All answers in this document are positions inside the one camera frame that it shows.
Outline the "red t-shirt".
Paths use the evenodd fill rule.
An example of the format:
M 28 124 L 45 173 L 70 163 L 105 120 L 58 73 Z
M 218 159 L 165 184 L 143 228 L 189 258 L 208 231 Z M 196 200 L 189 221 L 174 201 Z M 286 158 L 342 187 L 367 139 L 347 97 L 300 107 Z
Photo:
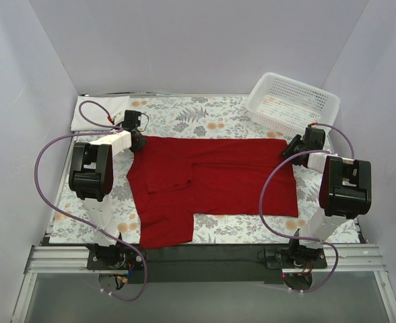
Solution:
M 292 166 L 282 162 L 283 139 L 181 139 L 148 137 L 127 173 L 141 221 L 142 248 L 191 242 L 194 216 L 297 217 Z

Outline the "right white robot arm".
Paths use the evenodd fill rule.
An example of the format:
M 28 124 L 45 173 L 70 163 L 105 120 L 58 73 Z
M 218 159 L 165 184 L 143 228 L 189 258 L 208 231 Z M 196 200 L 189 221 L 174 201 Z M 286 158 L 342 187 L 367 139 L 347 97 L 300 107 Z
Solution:
M 338 132 L 348 142 L 351 157 L 325 153 L 323 146 L 326 132 L 323 124 L 309 124 L 303 135 L 296 135 L 281 152 L 281 156 L 297 166 L 304 166 L 322 174 L 319 191 L 319 208 L 308 223 L 290 238 L 288 262 L 302 267 L 310 262 L 312 251 L 342 224 L 369 212 L 372 204 L 371 163 L 355 158 L 354 146 L 348 137 L 335 127 L 324 127 Z

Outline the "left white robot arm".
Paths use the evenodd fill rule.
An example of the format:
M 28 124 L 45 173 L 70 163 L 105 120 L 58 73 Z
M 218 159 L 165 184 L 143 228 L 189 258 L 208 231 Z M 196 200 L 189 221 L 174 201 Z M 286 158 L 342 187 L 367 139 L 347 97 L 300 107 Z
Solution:
M 119 230 L 111 211 L 110 192 L 114 183 L 113 158 L 129 149 L 140 150 L 147 139 L 139 129 L 145 114 L 126 110 L 123 130 L 104 135 L 88 143 L 78 142 L 73 146 L 69 171 L 69 188 L 81 200 L 90 223 L 96 226 L 94 243 L 109 246 L 102 254 L 102 260 L 109 268 L 121 268 L 126 260 L 125 251 L 117 246 Z

